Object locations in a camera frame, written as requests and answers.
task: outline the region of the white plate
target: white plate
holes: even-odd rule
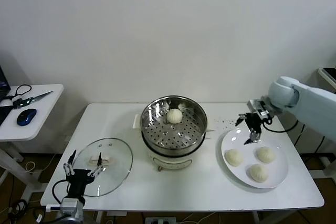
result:
[[[237,178],[248,185],[257,188],[277,187],[285,180],[288,174],[288,162],[281,147],[272,141],[272,139],[244,145],[248,139],[249,131],[245,128],[236,128],[224,136],[222,141],[222,156],[226,166]],[[276,159],[270,164],[266,164],[257,158],[256,151],[264,146],[271,148],[276,154]],[[237,149],[242,153],[244,161],[239,166],[232,166],[226,161],[224,154],[230,149]],[[254,164],[262,164],[267,167],[269,176],[265,182],[259,183],[250,177],[248,169]]]

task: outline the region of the cable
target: cable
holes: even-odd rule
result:
[[[298,141],[299,141],[299,139],[300,139],[302,133],[305,131],[305,129],[306,129],[305,127],[306,127],[306,125],[304,124],[304,125],[302,126],[301,131],[300,131],[300,134],[297,136],[297,138],[296,138],[296,140],[295,140],[294,146],[296,146],[296,144],[298,143]]]
[[[4,210],[2,210],[1,212],[0,212],[0,214],[2,214],[4,211],[6,211],[7,209],[8,209],[9,207],[6,207]]]
[[[11,220],[10,222],[12,223],[21,219],[26,214],[27,210],[28,203],[24,199],[19,199],[14,202],[11,212],[8,213],[8,218]]]
[[[269,129],[268,127],[266,127],[265,123],[266,123],[265,121],[262,121],[263,127],[264,127],[266,130],[268,130],[268,131],[270,131],[270,132],[275,132],[275,133],[285,133],[285,132],[289,132],[289,131],[293,130],[293,129],[298,125],[299,120],[296,120],[295,124],[294,124],[291,128],[289,128],[289,129],[287,129],[287,130],[284,130],[284,131],[274,131],[274,130],[271,130],[271,129]]]
[[[316,150],[314,151],[314,153],[316,153],[316,152],[319,150],[319,148],[320,148],[321,145],[323,144],[323,141],[324,141],[325,137],[326,137],[326,136],[323,136],[323,138],[322,138],[322,140],[321,140],[321,143],[320,143],[319,146],[316,148]]]
[[[41,199],[39,199],[39,200],[34,200],[34,201],[30,201],[29,203],[36,203],[36,202],[40,202],[41,201]]]
[[[141,214],[141,217],[142,217],[142,224],[145,224],[145,222],[146,222],[145,215],[143,214],[143,212],[140,212],[140,214]]]
[[[323,142],[324,142],[325,137],[326,137],[326,136],[323,136],[323,138],[322,138],[322,140],[321,140],[319,146],[316,148],[316,150],[314,151],[314,153],[316,153],[316,152],[319,150],[319,148],[321,147],[321,145],[322,145]],[[312,158],[312,157],[307,158],[307,160],[304,161],[303,163],[305,164],[305,163],[308,162],[311,158]]]
[[[57,181],[56,183],[54,183],[54,185],[53,185],[53,187],[52,187],[52,190],[51,190],[54,199],[55,199],[59,204],[61,204],[61,201],[60,201],[60,200],[56,197],[56,195],[55,195],[55,187],[56,187],[59,183],[66,182],[66,181],[67,181],[66,179],[61,179],[61,180]]]
[[[31,173],[31,174],[33,174],[33,173],[39,173],[39,172],[43,172],[44,170],[46,170],[50,165],[51,165],[51,162],[53,161],[53,159],[54,159],[54,157],[57,155],[57,153],[55,153],[54,155],[53,155],[53,157],[51,158],[51,160],[50,160],[50,162],[49,162],[49,164],[45,167],[45,168],[43,168],[42,170],[39,170],[38,172],[31,172],[33,169],[35,169],[35,167],[36,167],[36,163],[35,162],[33,162],[33,161],[29,161],[29,162],[27,162],[27,164],[25,165],[25,171],[24,172],[17,172],[17,173]],[[30,168],[30,169],[28,169],[27,168],[27,165],[28,164],[33,164],[33,167],[32,168]],[[4,167],[4,166],[2,166],[2,165],[0,165],[0,167],[1,168],[3,168],[3,169],[5,169],[5,170],[13,170],[13,169],[9,169],[9,168],[7,168],[7,167]]]
[[[10,207],[10,204],[12,202],[13,190],[14,190],[14,175],[12,175],[12,188],[11,188],[10,195],[9,195],[8,208]]]
[[[9,219],[6,219],[6,220],[4,220],[3,222],[1,222],[1,224],[4,224],[6,221],[8,221]]]
[[[188,215],[187,217],[185,217],[181,222],[185,221],[186,219],[189,219],[191,215],[193,215],[194,213],[191,213],[190,215]]]
[[[306,222],[308,222],[308,224],[311,224],[310,221],[303,215],[303,213],[301,213],[301,211],[298,211],[299,214],[301,214],[301,216],[306,220]]]
[[[39,215],[36,215],[36,211],[38,211],[38,210],[43,211],[42,219],[41,219],[41,221],[39,222],[39,224],[51,224],[51,223],[55,223],[55,222],[57,222],[57,221],[63,220],[63,219],[65,219],[65,218],[71,216],[71,215],[63,215],[63,216],[61,216],[61,217],[59,217],[59,218],[56,218],[55,220],[44,221],[44,222],[43,222],[43,219],[44,219],[45,214],[46,214],[46,208],[45,208],[45,207],[36,207],[36,208],[33,209],[33,216],[34,216],[34,219],[35,219],[35,220],[37,220],[37,218],[39,217]]]
[[[216,213],[216,212],[212,212],[211,214],[209,214],[209,215],[203,217],[202,219],[200,219],[200,220],[197,221],[197,222],[196,222],[196,221],[193,221],[193,220],[186,220],[186,221],[177,222],[176,224],[183,224],[183,223],[188,223],[188,222],[195,223],[195,224],[200,224],[202,220],[204,220],[204,219],[210,217],[211,215],[214,215],[215,213]]]

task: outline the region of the electric steamer pot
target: electric steamer pot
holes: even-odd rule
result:
[[[183,118],[178,124],[167,121],[167,113],[179,109]],[[151,102],[140,118],[142,138],[147,147],[164,157],[183,157],[196,151],[204,141],[207,118],[195,101],[170,95]]]

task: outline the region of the small white side table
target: small white side table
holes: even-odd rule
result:
[[[12,87],[9,94],[15,94],[16,88],[17,87]],[[0,184],[6,178],[8,172],[12,173],[27,185],[22,195],[22,199],[27,202],[29,202],[32,193],[44,192],[48,183],[40,183],[38,181],[40,175],[39,172],[36,171],[34,174],[30,174],[17,163],[17,161],[21,162],[23,157],[13,147],[11,142],[29,141],[38,134],[58,98],[62,94],[63,89],[64,87],[62,84],[33,85],[31,91],[22,97],[23,99],[35,97],[49,91],[53,91],[53,93],[29,106],[11,110],[5,121],[0,125],[0,166],[7,168],[0,178]],[[7,105],[12,105],[12,102],[4,100],[0,103],[0,106]],[[37,110],[36,116],[27,126],[17,125],[16,119],[18,115],[23,110],[29,108]]]

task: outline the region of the white table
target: white table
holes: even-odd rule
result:
[[[275,189],[257,189],[236,179],[221,161],[217,150],[225,132],[223,120],[236,120],[238,113],[248,111],[245,104],[201,104],[215,131],[195,152],[193,164],[182,170],[158,172],[146,155],[140,131],[132,128],[134,116],[146,104],[90,104],[86,108],[64,154],[43,194],[41,205],[56,204],[51,188],[65,178],[63,163],[75,149],[80,151],[104,137],[126,141],[133,151],[129,177],[115,191],[98,198],[86,197],[84,210],[98,211],[262,211],[314,208],[324,205],[317,186],[303,164],[287,134],[263,131],[281,145],[289,163],[285,181]],[[283,130],[274,118],[272,129]],[[66,195],[66,183],[56,187],[56,195]],[[288,215],[281,212],[267,221]]]
[[[10,94],[15,94],[17,87],[12,87]],[[16,161],[21,162],[23,157],[18,153],[18,151],[13,148],[11,142],[15,141],[29,141],[33,139],[41,127],[43,126],[45,120],[56,104],[58,98],[63,92],[62,84],[49,84],[49,85],[33,85],[32,89],[23,95],[22,99],[27,99],[29,97],[35,97],[37,95],[53,91],[53,93],[43,97],[37,102],[33,102],[29,106],[13,109],[6,117],[5,121],[0,125],[0,165],[8,168],[0,178],[0,182],[7,176],[8,172],[12,173],[15,177],[24,182],[27,187],[23,194],[22,199],[29,201],[29,198],[33,192],[42,192],[46,188],[46,183],[42,184],[38,181],[39,173],[35,173],[33,176],[27,173]],[[10,100],[3,100],[0,106],[13,105]],[[37,113],[32,121],[27,126],[19,126],[16,123],[18,115],[27,109],[36,109]]]

